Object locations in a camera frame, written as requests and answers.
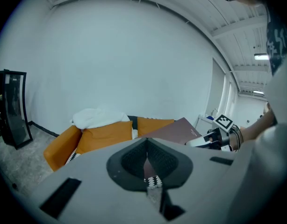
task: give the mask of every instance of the white towel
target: white towel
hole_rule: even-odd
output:
[[[91,129],[110,125],[120,121],[130,121],[128,116],[122,112],[114,112],[103,109],[84,109],[73,115],[71,125],[78,129]]]

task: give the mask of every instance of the white wall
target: white wall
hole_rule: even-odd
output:
[[[32,120],[30,106],[38,79],[34,55],[49,7],[47,0],[23,0],[0,34],[0,70],[27,72],[25,101],[28,121]]]
[[[263,100],[238,96],[233,115],[235,124],[248,127],[255,123],[263,115],[265,103]]]
[[[17,19],[28,28],[24,18]],[[75,1],[59,6],[43,28],[23,46],[1,48],[0,69],[27,72],[29,120],[56,133],[88,107],[193,124],[206,110],[212,59],[228,70],[197,30],[145,3]],[[10,27],[8,37],[14,33]]]

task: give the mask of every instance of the brown folder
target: brown folder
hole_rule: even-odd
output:
[[[139,138],[159,138],[184,145],[188,141],[199,137],[201,137],[201,135],[188,122],[188,120],[186,118],[181,118],[158,130],[142,135]],[[157,175],[148,159],[144,163],[143,169],[145,179]]]

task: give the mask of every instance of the white pillow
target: white pillow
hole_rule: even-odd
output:
[[[136,139],[138,137],[138,130],[132,129],[132,139]]]

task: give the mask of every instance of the black rubber pad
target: black rubber pad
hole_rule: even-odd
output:
[[[73,178],[68,178],[40,207],[51,217],[57,218],[62,212],[70,198],[80,185],[81,181]]]
[[[220,157],[212,157],[210,158],[210,161],[218,162],[218,163],[229,165],[229,166],[232,165],[233,163],[233,160],[231,159],[225,159],[225,158],[220,158]]]

